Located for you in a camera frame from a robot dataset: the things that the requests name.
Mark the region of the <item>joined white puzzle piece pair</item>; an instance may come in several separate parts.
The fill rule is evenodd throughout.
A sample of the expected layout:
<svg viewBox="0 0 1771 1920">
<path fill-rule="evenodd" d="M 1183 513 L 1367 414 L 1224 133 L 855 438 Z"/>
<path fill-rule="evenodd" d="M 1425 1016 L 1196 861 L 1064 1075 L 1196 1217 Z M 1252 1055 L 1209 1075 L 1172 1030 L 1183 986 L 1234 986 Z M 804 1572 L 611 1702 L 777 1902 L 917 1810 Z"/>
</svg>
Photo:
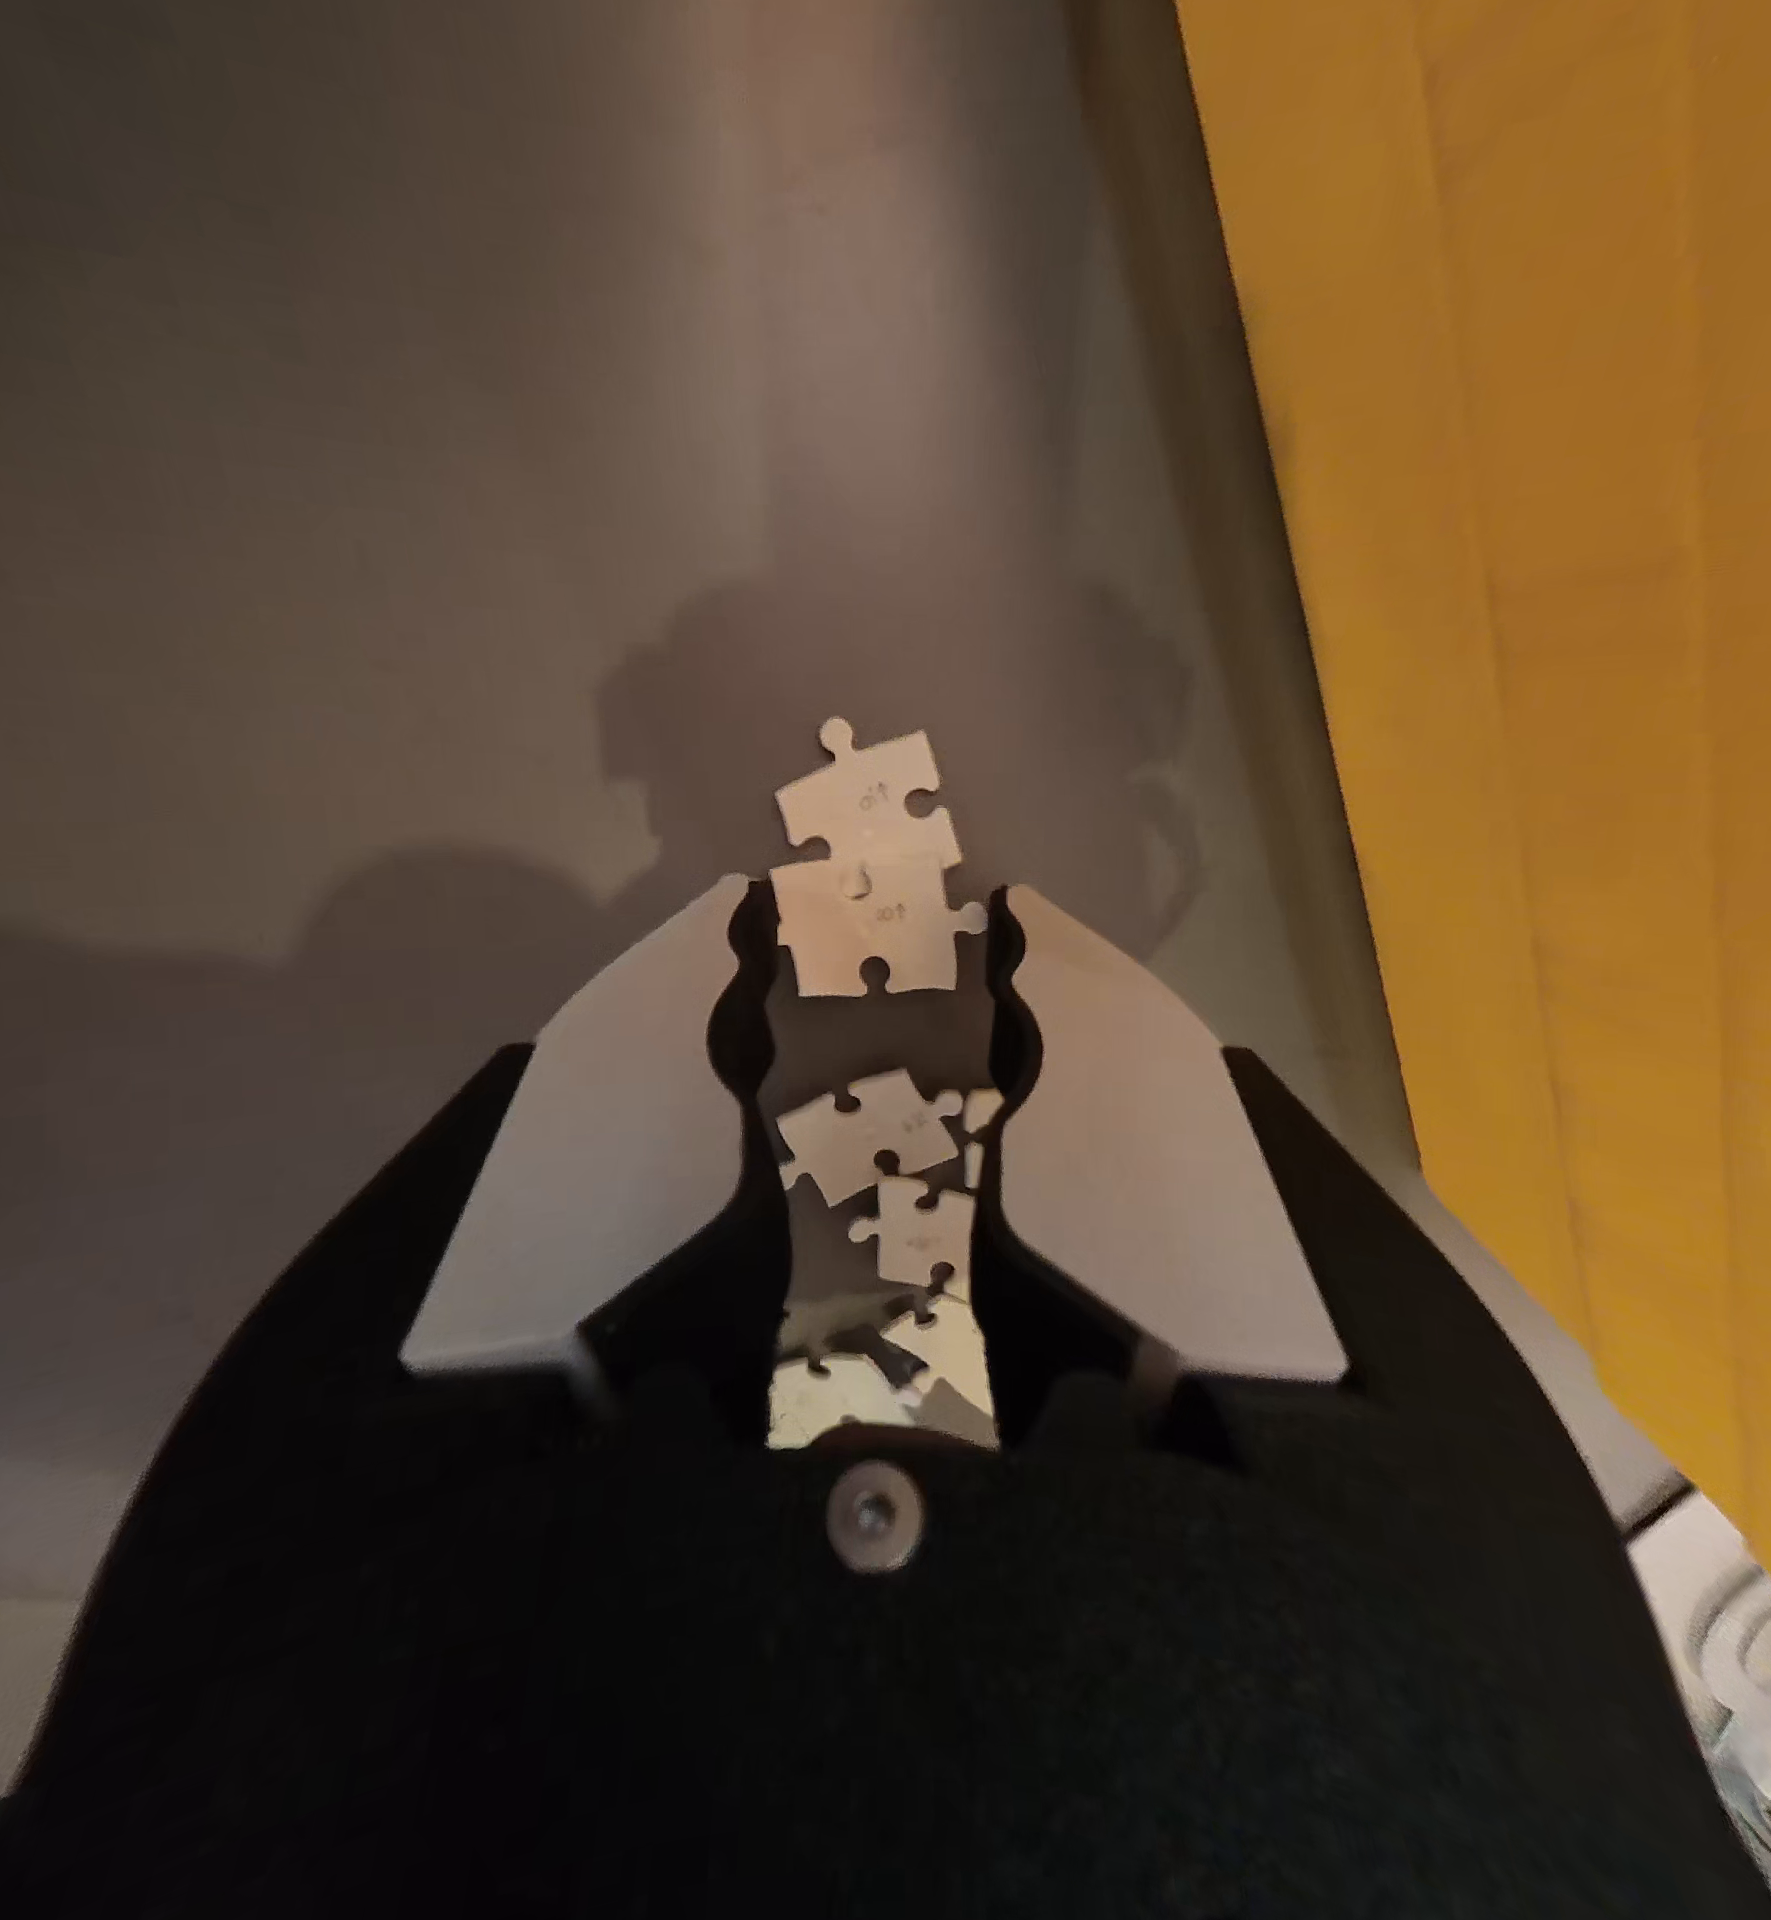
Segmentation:
<svg viewBox="0 0 1771 1920">
<path fill-rule="evenodd" d="M 855 745 L 847 717 L 820 723 L 827 765 L 781 783 L 777 811 L 796 858 L 768 866 L 777 935 L 796 958 L 802 997 L 866 997 L 883 986 L 957 992 L 959 937 L 985 935 L 985 903 L 957 903 L 964 861 L 942 765 L 922 731 Z"/>
</svg>

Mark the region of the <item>cluster of white puzzle pieces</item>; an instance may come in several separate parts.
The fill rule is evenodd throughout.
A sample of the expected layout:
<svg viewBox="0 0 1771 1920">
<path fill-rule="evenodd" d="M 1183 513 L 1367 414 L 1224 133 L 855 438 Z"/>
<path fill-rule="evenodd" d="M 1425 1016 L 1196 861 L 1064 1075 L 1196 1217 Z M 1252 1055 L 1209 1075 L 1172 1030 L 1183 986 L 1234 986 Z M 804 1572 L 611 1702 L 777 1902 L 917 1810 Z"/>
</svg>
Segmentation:
<svg viewBox="0 0 1771 1920">
<path fill-rule="evenodd" d="M 916 1075 L 887 1068 L 777 1118 L 784 1189 L 816 1189 L 872 1274 L 784 1304 L 768 1448 L 804 1448 L 847 1422 L 999 1447 L 973 1304 L 973 1230 L 999 1117 L 999 1091 L 917 1093 Z"/>
</svg>

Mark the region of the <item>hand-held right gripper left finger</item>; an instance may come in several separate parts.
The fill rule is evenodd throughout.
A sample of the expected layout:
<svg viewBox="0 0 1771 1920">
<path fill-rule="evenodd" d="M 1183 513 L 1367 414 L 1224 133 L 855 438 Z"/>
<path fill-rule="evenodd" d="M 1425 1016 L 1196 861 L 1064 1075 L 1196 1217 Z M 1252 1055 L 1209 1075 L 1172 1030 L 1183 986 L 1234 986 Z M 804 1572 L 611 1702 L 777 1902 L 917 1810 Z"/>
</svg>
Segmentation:
<svg viewBox="0 0 1771 1920">
<path fill-rule="evenodd" d="M 718 875 L 538 1030 L 433 1284 L 418 1378 L 556 1372 L 592 1414 L 690 1372 L 768 1441 L 790 1214 L 758 1091 L 777 1068 L 777 890 Z"/>
</svg>

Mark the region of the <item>white tablet stand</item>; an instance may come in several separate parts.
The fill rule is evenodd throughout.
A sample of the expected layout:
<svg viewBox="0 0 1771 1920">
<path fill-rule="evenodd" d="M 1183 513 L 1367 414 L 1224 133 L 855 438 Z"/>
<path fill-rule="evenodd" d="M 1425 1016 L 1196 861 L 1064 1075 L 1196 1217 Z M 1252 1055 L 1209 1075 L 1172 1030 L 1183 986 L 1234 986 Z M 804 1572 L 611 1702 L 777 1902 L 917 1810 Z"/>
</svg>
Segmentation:
<svg viewBox="0 0 1771 1920">
<path fill-rule="evenodd" d="M 1713 1793 L 1771 1884 L 1771 1572 L 1692 1488 L 1626 1526 L 1626 1558 Z"/>
</svg>

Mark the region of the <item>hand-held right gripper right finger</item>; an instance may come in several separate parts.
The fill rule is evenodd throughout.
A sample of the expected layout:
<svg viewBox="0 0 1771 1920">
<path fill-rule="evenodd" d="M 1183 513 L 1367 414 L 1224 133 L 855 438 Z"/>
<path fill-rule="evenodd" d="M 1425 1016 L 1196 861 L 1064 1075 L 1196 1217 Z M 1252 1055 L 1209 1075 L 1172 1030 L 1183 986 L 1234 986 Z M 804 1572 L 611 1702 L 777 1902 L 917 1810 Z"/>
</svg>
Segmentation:
<svg viewBox="0 0 1771 1920">
<path fill-rule="evenodd" d="M 1003 1447 L 1064 1378 L 1144 1437 L 1215 1422 L 1209 1387 L 1336 1387 L 1350 1345 L 1215 1027 L 1106 935 L 1011 880 L 992 903 L 1003 1111 L 973 1230 Z"/>
</svg>

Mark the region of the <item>yellow plastic bin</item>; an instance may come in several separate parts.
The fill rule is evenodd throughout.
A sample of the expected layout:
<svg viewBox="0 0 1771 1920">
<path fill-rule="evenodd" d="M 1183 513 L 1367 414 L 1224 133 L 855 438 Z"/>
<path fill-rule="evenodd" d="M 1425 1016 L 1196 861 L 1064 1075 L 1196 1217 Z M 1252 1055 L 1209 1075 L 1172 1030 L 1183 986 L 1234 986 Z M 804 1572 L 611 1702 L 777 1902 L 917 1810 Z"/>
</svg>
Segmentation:
<svg viewBox="0 0 1771 1920">
<path fill-rule="evenodd" d="M 1179 4 L 1435 1198 L 1771 1572 L 1771 4 Z"/>
</svg>

